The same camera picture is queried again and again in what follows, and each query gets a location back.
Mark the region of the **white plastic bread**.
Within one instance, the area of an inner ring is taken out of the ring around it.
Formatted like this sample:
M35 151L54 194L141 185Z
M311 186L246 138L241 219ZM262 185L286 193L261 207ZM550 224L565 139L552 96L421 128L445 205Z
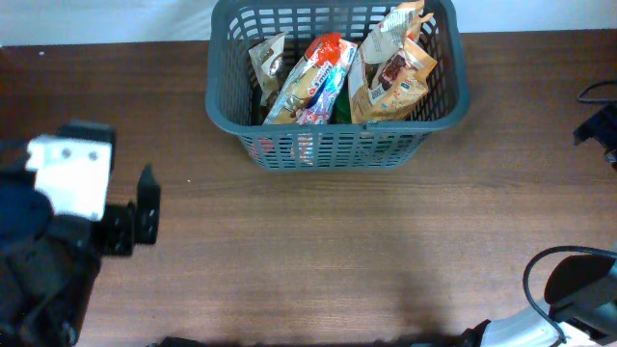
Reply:
M249 50L255 76L261 88L262 107L272 106L286 80L287 70L283 61L286 35L287 32L281 32Z

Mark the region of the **colourful tissue multipack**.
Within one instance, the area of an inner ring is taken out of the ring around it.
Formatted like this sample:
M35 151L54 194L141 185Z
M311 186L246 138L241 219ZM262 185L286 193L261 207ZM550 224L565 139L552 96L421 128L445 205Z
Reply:
M347 40L341 40L341 57L324 84L320 87L308 107L302 111L298 118L301 125L316 124L325 125L332 120L335 101L338 98L345 82L348 71L354 61L358 46Z

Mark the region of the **orange noodle packet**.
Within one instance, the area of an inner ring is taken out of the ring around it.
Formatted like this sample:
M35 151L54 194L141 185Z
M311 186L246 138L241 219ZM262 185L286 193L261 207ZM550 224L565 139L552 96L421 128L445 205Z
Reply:
M286 80L271 107L254 109L255 119L262 125L298 124L298 118L309 106L341 57L340 33L330 33L315 39L293 68L286 68Z

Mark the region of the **orange snack bag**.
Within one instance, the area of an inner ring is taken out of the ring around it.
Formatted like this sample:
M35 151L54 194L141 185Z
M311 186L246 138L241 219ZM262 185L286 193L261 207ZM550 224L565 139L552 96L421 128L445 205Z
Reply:
M363 40L348 72L353 123L402 121L428 94L438 61L418 44L421 27L433 18L424 5L398 5Z

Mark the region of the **green lid jar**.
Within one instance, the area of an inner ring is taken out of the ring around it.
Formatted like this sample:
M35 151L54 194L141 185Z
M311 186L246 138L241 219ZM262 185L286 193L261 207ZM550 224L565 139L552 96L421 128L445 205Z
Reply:
M351 120L351 108L349 101L349 93L347 89L342 89L337 96L333 109L335 123L349 124Z

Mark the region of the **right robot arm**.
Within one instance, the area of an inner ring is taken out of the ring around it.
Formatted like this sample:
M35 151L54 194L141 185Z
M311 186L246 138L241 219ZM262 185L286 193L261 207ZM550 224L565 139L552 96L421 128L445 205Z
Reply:
M543 298L529 287L542 259L567 253L551 272ZM461 335L414 341L411 347L605 346L616 341L616 250L555 246L534 255L523 270L528 307L500 320L486 320Z

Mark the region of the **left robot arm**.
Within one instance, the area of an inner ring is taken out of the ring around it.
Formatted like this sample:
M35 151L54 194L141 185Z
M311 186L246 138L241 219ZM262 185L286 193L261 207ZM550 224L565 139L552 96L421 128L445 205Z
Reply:
M161 187L151 166L137 199L107 201L116 130L73 121L1 148L24 159L1 170L1 343L73 346L105 256L157 241Z

